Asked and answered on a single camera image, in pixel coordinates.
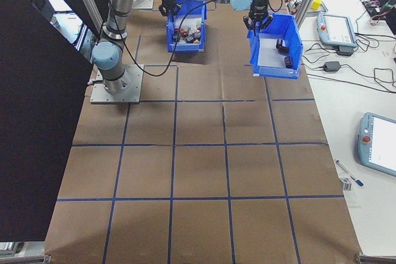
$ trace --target white table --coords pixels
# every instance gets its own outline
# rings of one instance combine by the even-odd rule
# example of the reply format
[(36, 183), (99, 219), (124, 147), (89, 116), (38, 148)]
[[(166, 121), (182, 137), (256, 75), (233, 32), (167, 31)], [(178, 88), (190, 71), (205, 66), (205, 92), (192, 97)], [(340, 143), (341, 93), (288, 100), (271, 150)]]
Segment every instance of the white table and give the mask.
[[(355, 22), (364, 12), (364, 7), (359, 0), (323, 1), (329, 9), (329, 13), (347, 15), (352, 22)], [(380, 22), (375, 27), (371, 26), (368, 14), (364, 14), (358, 22), (360, 33), (392, 35), (385, 22)], [(320, 43), (315, 17), (307, 17), (304, 20), (300, 28), (300, 35), (305, 49), (308, 49), (313, 43)], [(372, 75), (374, 67), (391, 68), (396, 73), (396, 63), (393, 60), (395, 42), (389, 38), (386, 40), (389, 41), (382, 42), (377, 49), (369, 49), (367, 53), (359, 50), (352, 57), (331, 54), (315, 64), (307, 63), (307, 65), (319, 67), (325, 61), (339, 61), (341, 64), (349, 64), (367, 75)], [(306, 69), (311, 74), (379, 87), (344, 67), (336, 74)], [(364, 187), (360, 188), (353, 184), (352, 191), (345, 192), (346, 202), (363, 253), (395, 256), (396, 177), (359, 165), (354, 153), (358, 124), (363, 114), (372, 112), (396, 119), (396, 95), (312, 77), (309, 78), (309, 81), (332, 156), (339, 159), (358, 179), (364, 182)], [(341, 176), (344, 176), (339, 168), (337, 171)]]

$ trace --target red emergency stop button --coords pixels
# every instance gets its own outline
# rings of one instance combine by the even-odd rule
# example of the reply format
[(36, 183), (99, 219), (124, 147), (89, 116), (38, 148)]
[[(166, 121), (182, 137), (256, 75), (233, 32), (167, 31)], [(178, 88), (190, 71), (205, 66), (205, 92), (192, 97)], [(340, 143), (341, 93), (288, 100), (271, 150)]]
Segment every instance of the red emergency stop button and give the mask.
[(361, 141), (364, 143), (369, 143), (371, 141), (371, 137), (370, 136), (363, 136), (361, 138)]

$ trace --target touchscreen display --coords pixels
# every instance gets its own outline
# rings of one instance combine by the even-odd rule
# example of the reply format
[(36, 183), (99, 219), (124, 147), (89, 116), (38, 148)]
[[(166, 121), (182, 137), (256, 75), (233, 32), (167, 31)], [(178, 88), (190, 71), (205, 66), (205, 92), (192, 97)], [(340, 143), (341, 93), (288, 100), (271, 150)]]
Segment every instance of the touchscreen display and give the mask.
[(324, 20), (330, 41), (337, 43), (352, 43), (347, 18), (325, 15)]
[(372, 142), (369, 161), (396, 171), (396, 123), (372, 117)]

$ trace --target blue storage bin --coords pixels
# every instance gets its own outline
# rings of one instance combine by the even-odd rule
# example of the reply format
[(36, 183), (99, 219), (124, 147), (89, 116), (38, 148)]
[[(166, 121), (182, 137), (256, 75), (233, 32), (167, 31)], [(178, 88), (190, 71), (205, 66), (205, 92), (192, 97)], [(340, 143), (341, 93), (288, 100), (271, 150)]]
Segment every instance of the blue storage bin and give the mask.
[[(168, 52), (173, 52), (174, 50), (174, 42), (173, 42), (173, 34), (175, 28), (179, 28), (179, 21), (194, 7), (199, 4), (205, 3), (205, 1), (201, 0), (176, 0), (178, 4), (181, 5), (181, 9), (179, 14), (176, 16), (168, 16), (168, 21), (166, 23), (166, 35), (168, 40)], [(206, 5), (198, 7), (192, 13), (189, 14), (188, 18), (191, 19), (200, 19), (201, 21), (201, 30), (200, 30), (200, 43), (186, 43), (181, 40), (178, 42), (176, 46), (176, 52), (202, 52), (204, 51), (204, 45), (206, 40), (206, 31), (205, 31), (205, 20), (207, 18), (207, 8)], [(182, 28), (186, 28), (188, 26), (189, 19), (186, 19), (183, 22)]]
[[(299, 37), (295, 17), (293, 15), (272, 14), (270, 25), (254, 35), (250, 30), (247, 38), (250, 41), (253, 76), (298, 79), (303, 44)], [(285, 57), (278, 53), (277, 39), (283, 39), (283, 45), (290, 48), (287, 56), (292, 59), (293, 66), (286, 68)]]

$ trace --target cardboard sheet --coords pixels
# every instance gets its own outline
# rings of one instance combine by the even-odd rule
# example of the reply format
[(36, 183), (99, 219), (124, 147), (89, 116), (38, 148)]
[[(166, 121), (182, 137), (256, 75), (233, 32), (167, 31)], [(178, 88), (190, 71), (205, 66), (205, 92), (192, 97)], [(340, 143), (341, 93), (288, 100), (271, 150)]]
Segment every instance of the cardboard sheet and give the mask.
[[(213, 6), (205, 52), (144, 75), (140, 105), (86, 98), (46, 240), (54, 263), (355, 262), (306, 74), (253, 77), (245, 14)], [(170, 57), (158, 15), (132, 14), (128, 37), (156, 73)]]

